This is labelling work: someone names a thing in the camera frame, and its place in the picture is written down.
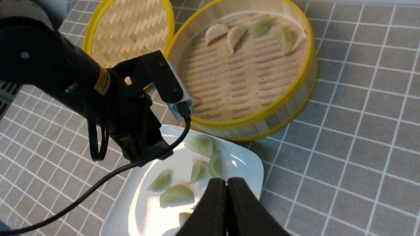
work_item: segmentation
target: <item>raw dumpling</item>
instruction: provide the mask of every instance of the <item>raw dumpling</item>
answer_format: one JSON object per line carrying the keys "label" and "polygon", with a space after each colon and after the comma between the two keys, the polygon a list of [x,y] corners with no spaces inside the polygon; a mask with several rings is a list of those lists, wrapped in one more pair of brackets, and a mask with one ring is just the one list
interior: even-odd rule
{"label": "raw dumpling", "polygon": [[210,28],[206,31],[206,46],[208,46],[214,39],[226,34],[228,31],[229,27],[224,24],[215,24],[210,26]]}
{"label": "raw dumpling", "polygon": [[242,36],[247,32],[247,28],[242,25],[231,28],[228,32],[228,50],[231,54],[234,53],[235,45],[239,42]]}
{"label": "raw dumpling", "polygon": [[191,140],[185,141],[184,146],[205,157],[213,155],[213,139],[207,135],[195,136]]}
{"label": "raw dumpling", "polygon": [[179,227],[182,227],[190,216],[191,213],[188,212],[179,213]]}
{"label": "raw dumpling", "polygon": [[276,27],[275,29],[276,38],[281,46],[280,55],[286,56],[294,46],[294,38],[291,32],[285,28]]}
{"label": "raw dumpling", "polygon": [[161,208],[182,202],[194,203],[194,193],[185,185],[174,185],[160,195],[159,202]]}
{"label": "raw dumpling", "polygon": [[195,184],[200,179],[203,178],[204,174],[206,173],[206,166],[199,160],[195,160],[194,164],[192,165],[191,171],[191,180],[189,181],[190,184]]}
{"label": "raw dumpling", "polygon": [[219,150],[214,150],[213,156],[209,161],[209,173],[212,177],[223,178],[222,157]]}
{"label": "raw dumpling", "polygon": [[270,15],[265,15],[252,26],[251,32],[255,35],[264,34],[270,29],[270,27]]}
{"label": "raw dumpling", "polygon": [[162,173],[159,174],[159,176],[147,189],[152,192],[162,191],[164,188],[166,188],[169,181],[171,180],[171,175],[172,171],[169,169],[162,171]]}

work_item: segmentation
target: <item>screw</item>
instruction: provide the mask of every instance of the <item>screw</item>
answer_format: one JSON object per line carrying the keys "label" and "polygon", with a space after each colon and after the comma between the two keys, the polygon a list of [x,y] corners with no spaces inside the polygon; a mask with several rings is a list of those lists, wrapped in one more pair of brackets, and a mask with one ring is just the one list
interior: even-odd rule
{"label": "screw", "polygon": [[21,52],[21,58],[28,59],[29,58],[29,53],[28,52]]}

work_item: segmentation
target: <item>tile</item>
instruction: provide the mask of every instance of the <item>tile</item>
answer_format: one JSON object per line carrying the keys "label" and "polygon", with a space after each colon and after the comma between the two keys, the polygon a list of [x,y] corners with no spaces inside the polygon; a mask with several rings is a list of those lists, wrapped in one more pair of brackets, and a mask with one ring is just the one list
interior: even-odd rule
{"label": "tile", "polygon": [[371,170],[348,164],[341,188],[371,199],[376,198],[382,175]]}
{"label": "tile", "polygon": [[420,208],[420,186],[385,176],[378,201],[417,215]]}
{"label": "tile", "polygon": [[83,182],[76,179],[73,176],[70,176],[68,178],[66,185],[63,188],[63,193],[69,197],[71,197],[73,200],[75,200],[83,187]]}
{"label": "tile", "polygon": [[80,232],[84,236],[97,236],[98,232],[100,231],[102,226],[102,221],[96,218],[93,215],[88,215],[86,219],[86,223],[84,224],[83,228]]}
{"label": "tile", "polygon": [[338,85],[331,103],[345,108],[362,110],[367,94],[368,91],[365,89]]}
{"label": "tile", "polygon": [[98,7],[98,5],[99,5],[99,2],[94,2],[94,1],[90,1],[89,2],[89,5],[87,6],[87,8],[86,8],[86,12],[91,12],[91,13],[93,13],[93,12],[95,12],[95,10],[96,10],[96,8]]}
{"label": "tile", "polygon": [[9,183],[7,180],[2,179],[0,181],[0,189],[1,189],[0,198],[5,199],[9,190],[12,189],[12,184]]}
{"label": "tile", "polygon": [[58,166],[68,171],[69,173],[73,171],[74,167],[76,166],[77,161],[80,159],[80,157],[68,151],[64,154],[64,156],[61,156],[61,157],[62,157],[62,160]]}
{"label": "tile", "polygon": [[121,153],[108,149],[104,160],[99,161],[98,164],[107,170],[113,170],[120,156]]}
{"label": "tile", "polygon": [[28,119],[24,123],[24,127],[33,130],[39,121],[39,117],[33,114],[30,114]]}
{"label": "tile", "polygon": [[309,102],[305,109],[296,117],[296,120],[307,122],[314,125],[321,125],[324,119],[327,105],[319,104],[316,102]]}
{"label": "tile", "polygon": [[420,8],[397,6],[395,9],[393,25],[420,27]]}
{"label": "tile", "polygon": [[389,174],[420,182],[420,155],[394,148],[389,159]]}
{"label": "tile", "polygon": [[329,19],[332,9],[333,4],[331,3],[310,3],[306,10],[306,17],[315,19]]}
{"label": "tile", "polygon": [[385,145],[356,138],[353,144],[352,153],[350,154],[350,161],[383,171],[388,152],[389,147]]}
{"label": "tile", "polygon": [[89,23],[92,15],[93,15],[92,13],[86,13],[85,12],[85,13],[82,14],[82,16],[80,17],[78,22],[82,23],[82,24],[87,24],[87,23]]}
{"label": "tile", "polygon": [[361,5],[336,4],[331,20],[357,22]]}
{"label": "tile", "polygon": [[360,22],[387,25],[391,19],[392,6],[366,5]]}
{"label": "tile", "polygon": [[[87,186],[86,184],[83,185],[81,191],[80,191],[80,195],[82,195],[83,193],[85,193],[90,187]],[[87,209],[91,209],[93,207],[93,205],[95,204],[96,198],[99,195],[99,191],[94,191],[89,197],[86,198],[86,200],[84,200],[80,205],[82,205],[83,207],[87,208]]]}
{"label": "tile", "polygon": [[373,202],[339,191],[331,215],[365,229],[372,208]]}
{"label": "tile", "polygon": [[9,159],[2,157],[0,160],[0,174],[4,175],[11,165],[12,162]]}
{"label": "tile", "polygon": [[66,208],[68,205],[70,205],[71,203],[72,203],[71,200],[69,200],[64,195],[59,194],[58,197],[57,197],[57,200],[55,201],[54,205],[51,208],[51,211],[54,214],[57,214],[60,211],[62,211],[64,208]]}
{"label": "tile", "polygon": [[180,8],[183,3],[184,3],[184,0],[171,0],[172,7]]}
{"label": "tile", "polygon": [[319,128],[292,122],[286,134],[284,141],[296,144],[305,148],[312,148]]}
{"label": "tile", "polygon": [[378,62],[381,47],[352,44],[347,58],[348,62],[375,66]]}
{"label": "tile", "polygon": [[29,185],[29,188],[27,189],[26,193],[35,198],[38,199],[38,197],[41,195],[42,191],[45,188],[45,183],[41,180],[37,179],[36,177],[32,180],[32,183]]}
{"label": "tile", "polygon": [[306,175],[328,184],[337,185],[344,162],[314,153]]}
{"label": "tile", "polygon": [[315,38],[322,38],[327,27],[327,21],[309,20]]}
{"label": "tile", "polygon": [[84,158],[80,158],[79,163],[77,163],[72,174],[85,181],[87,180],[87,177],[89,176],[90,171],[93,169],[93,167],[94,164],[92,162],[89,162]]}
{"label": "tile", "polygon": [[[418,70],[420,71],[420,60],[418,60]],[[414,74],[411,81],[409,95],[420,97],[420,74]]]}
{"label": "tile", "polygon": [[176,17],[176,22],[186,22],[188,18],[190,18],[190,16],[192,16],[192,14],[194,14],[195,12],[196,10],[181,8],[181,11],[179,11],[178,16]]}
{"label": "tile", "polygon": [[287,229],[299,235],[319,236],[322,233],[325,221],[325,216],[295,205]]}
{"label": "tile", "polygon": [[23,195],[24,193],[22,191],[13,186],[10,192],[7,194],[6,198],[4,199],[4,202],[7,203],[7,205],[9,205],[11,208],[15,208]]}
{"label": "tile", "polygon": [[75,133],[73,133],[73,132],[71,132],[67,129],[63,129],[61,134],[59,135],[59,137],[57,139],[57,144],[65,147],[65,148],[68,148],[75,136],[76,136]]}
{"label": "tile", "polygon": [[420,134],[420,127],[401,122],[396,135],[395,146],[405,147],[410,150],[420,151],[418,145],[418,138]]}
{"label": "tile", "polygon": [[396,121],[365,114],[357,135],[390,144],[394,136],[395,127]]}
{"label": "tile", "polygon": [[404,94],[407,90],[409,79],[409,73],[378,69],[372,88]]}
{"label": "tile", "polygon": [[315,150],[334,157],[345,159],[350,150],[353,138],[344,134],[323,129]]}
{"label": "tile", "polygon": [[398,118],[403,96],[371,91],[366,104],[366,112]]}
{"label": "tile", "polygon": [[38,202],[44,205],[47,209],[51,209],[58,195],[59,193],[56,190],[47,185],[42,192],[41,197],[39,197]]}
{"label": "tile", "polygon": [[354,41],[382,45],[387,28],[386,26],[359,25]]}
{"label": "tile", "polygon": [[57,235],[62,236],[77,236],[77,232],[70,228],[68,225],[63,224],[58,230]]}
{"label": "tile", "polygon": [[379,66],[411,71],[415,56],[415,51],[386,47],[383,49]]}
{"label": "tile", "polygon": [[58,230],[60,229],[60,226],[61,226],[62,223],[63,223],[62,221],[56,220],[56,221],[52,222],[51,224],[40,228],[40,231],[44,235],[56,235]]}
{"label": "tile", "polygon": [[88,215],[88,212],[85,209],[78,206],[68,213],[66,222],[72,227],[74,227],[75,229],[80,229],[87,215]]}
{"label": "tile", "polygon": [[202,0],[188,0],[188,1],[185,1],[182,7],[198,9],[200,7],[201,2]]}
{"label": "tile", "polygon": [[92,213],[105,219],[113,203],[114,201],[111,198],[101,194],[98,197],[97,203],[92,208]]}
{"label": "tile", "polygon": [[377,205],[370,231],[383,236],[410,236],[414,232],[415,224],[415,218]]}
{"label": "tile", "polygon": [[281,226],[285,225],[292,202],[267,191],[262,192],[260,202]]}
{"label": "tile", "polygon": [[330,219],[328,221],[327,228],[325,229],[325,236],[337,236],[337,235],[346,235],[346,236],[364,236],[360,230],[342,224],[336,220]]}
{"label": "tile", "polygon": [[391,27],[386,39],[386,45],[417,49],[419,40],[420,29]]}
{"label": "tile", "polygon": [[297,201],[328,214],[336,190],[325,184],[305,178]]}
{"label": "tile", "polygon": [[50,122],[45,119],[40,119],[38,124],[34,128],[34,132],[39,135],[45,135],[45,133],[48,131],[48,128],[50,127]]}
{"label": "tile", "polygon": [[346,57],[349,43],[323,40],[318,51],[318,57],[324,59],[341,60]]}
{"label": "tile", "polygon": [[333,83],[317,81],[311,100],[329,103],[334,91],[334,87],[335,84]]}
{"label": "tile", "polygon": [[124,180],[119,177],[114,177],[106,182],[102,191],[109,196],[116,198],[124,184]]}
{"label": "tile", "polygon": [[37,153],[38,155],[42,157],[47,157],[52,146],[53,146],[52,142],[46,139],[42,139],[41,142],[39,142],[38,147],[35,149],[35,153]]}
{"label": "tile", "polygon": [[34,176],[26,170],[23,170],[15,182],[15,185],[22,190],[26,190],[34,179]]}
{"label": "tile", "polygon": [[300,180],[301,176],[273,166],[265,188],[289,199],[294,199]]}
{"label": "tile", "polygon": [[54,145],[51,148],[49,154],[46,156],[46,159],[58,165],[60,163],[60,160],[63,158],[65,152],[66,151],[62,147]]}
{"label": "tile", "polygon": [[408,97],[405,102],[404,113],[402,114],[402,119],[405,121],[420,123],[420,117],[419,117],[419,114],[417,114],[417,111],[419,108],[420,108],[420,99]]}
{"label": "tile", "polygon": [[303,174],[309,160],[310,151],[283,144],[276,165]]}
{"label": "tile", "polygon": [[318,79],[336,82],[338,80],[343,63],[319,60]]}
{"label": "tile", "polygon": [[73,35],[81,35],[83,30],[86,28],[86,25],[84,24],[76,24],[73,29],[70,31]]}
{"label": "tile", "polygon": [[342,41],[351,41],[356,28],[355,24],[330,22],[327,31],[325,32],[325,39],[334,39]]}
{"label": "tile", "polygon": [[74,10],[78,10],[78,11],[84,11],[86,9],[86,7],[89,5],[89,1],[82,1],[80,0],[75,6],[74,6]]}
{"label": "tile", "polygon": [[35,201],[25,194],[16,206],[15,211],[26,218],[34,205]]}
{"label": "tile", "polygon": [[31,224],[35,224],[43,221],[47,214],[48,211],[45,208],[43,208],[40,204],[36,203],[26,220],[29,221],[29,223]]}
{"label": "tile", "polygon": [[330,107],[325,118],[324,127],[354,134],[360,118],[359,112]]}
{"label": "tile", "polygon": [[41,168],[39,168],[37,176],[48,182],[56,168],[57,167],[55,165],[49,163],[48,161],[45,161],[42,164]]}
{"label": "tile", "polygon": [[4,177],[14,183],[18,179],[18,177],[19,177],[20,173],[22,172],[22,170],[23,169],[20,166],[12,163],[10,165],[8,171],[4,175]]}
{"label": "tile", "polygon": [[108,173],[109,172],[107,172],[106,170],[95,166],[86,182],[90,185],[94,185],[96,182],[98,182],[98,180],[100,180],[102,177],[104,177]]}
{"label": "tile", "polygon": [[346,64],[341,74],[340,83],[369,87],[373,78],[372,67]]}

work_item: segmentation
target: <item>woven bamboo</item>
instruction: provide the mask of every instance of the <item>woven bamboo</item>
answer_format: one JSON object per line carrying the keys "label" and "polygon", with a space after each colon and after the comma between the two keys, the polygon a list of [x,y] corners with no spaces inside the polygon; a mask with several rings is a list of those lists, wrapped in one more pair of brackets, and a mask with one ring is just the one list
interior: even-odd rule
{"label": "woven bamboo", "polygon": [[161,50],[173,37],[169,0],[104,0],[93,15],[84,50],[102,67]]}
{"label": "woven bamboo", "polygon": [[[296,44],[287,56],[272,32],[248,31],[227,49],[226,36],[206,46],[208,27],[251,28],[264,15],[292,32]],[[317,72],[312,29],[289,0],[217,0],[194,14],[171,42],[169,60],[194,98],[193,125],[230,140],[255,140],[274,133],[305,107]]]}

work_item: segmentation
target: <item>white grid line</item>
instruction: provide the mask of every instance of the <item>white grid line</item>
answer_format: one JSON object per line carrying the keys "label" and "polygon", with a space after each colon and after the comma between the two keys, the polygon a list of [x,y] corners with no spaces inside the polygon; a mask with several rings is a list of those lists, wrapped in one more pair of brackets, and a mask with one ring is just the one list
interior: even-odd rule
{"label": "white grid line", "polygon": [[[331,17],[333,16],[333,12],[334,12],[335,7],[336,7],[336,5],[334,4],[334,5],[333,5],[333,7],[331,8],[331,12],[330,12],[330,16],[329,16],[329,19],[330,19],[330,20],[331,20]],[[320,46],[318,47],[317,52],[319,52],[319,49],[321,48],[321,44],[322,44],[323,39],[325,38],[325,35],[326,35],[326,33],[327,33],[327,28],[328,28],[328,25],[329,25],[329,22],[327,23],[327,25],[326,25],[326,27],[325,27],[325,30],[324,30],[324,33],[323,33],[323,35],[322,35],[322,39],[321,39],[321,42],[320,42]],[[347,56],[348,56],[348,54],[349,54],[349,51],[350,51],[350,47],[347,49],[346,58],[347,58]],[[330,102],[329,102],[330,104],[331,104],[331,102],[332,102],[332,100],[333,100],[333,97],[334,97],[334,94],[335,94],[335,92],[336,92],[336,89],[337,89],[337,85],[335,86],[335,88],[334,88],[334,90],[333,90],[333,95],[331,96],[331,99],[330,99]],[[325,112],[325,115],[324,115],[324,117],[323,117],[323,120],[322,120],[322,123],[321,123],[321,127],[323,127],[323,126],[324,126],[325,120],[326,120],[326,118],[327,118],[327,113],[328,113],[328,110],[329,110],[329,107],[327,107],[327,111]],[[319,137],[320,137],[320,135],[321,135],[321,131],[322,131],[322,129],[321,129],[321,128],[319,128],[319,130],[318,130],[318,134],[317,134],[317,136],[316,136],[316,138],[315,138],[315,142],[314,142],[314,144],[313,144],[313,147],[312,147],[312,149],[311,149],[311,153],[310,153],[309,158],[308,158],[308,162],[307,162],[307,164],[306,164],[306,166],[305,166],[305,170],[304,170],[304,172],[303,172],[303,176],[306,176],[306,172],[308,171],[309,164],[310,164],[310,162],[311,162],[311,160],[312,160],[312,156],[313,156],[313,153],[314,153],[313,151],[315,150],[316,144],[317,144],[318,139],[319,139]],[[299,183],[299,187],[298,187],[297,192],[296,192],[296,194],[295,194],[295,197],[294,197],[294,200],[293,200],[292,206],[291,206],[291,208],[290,208],[290,212],[289,212],[289,214],[287,215],[286,223],[284,224],[284,227],[285,227],[285,228],[287,228],[287,226],[288,226],[288,224],[289,224],[289,221],[290,221],[290,218],[291,218],[291,215],[292,215],[292,212],[293,212],[294,206],[295,206],[295,204],[296,204],[296,202],[297,202],[297,197],[298,197],[298,195],[299,195],[300,189],[302,188],[303,181],[304,181],[304,177],[302,177],[302,179],[301,179],[301,181],[300,181],[300,183]]]}

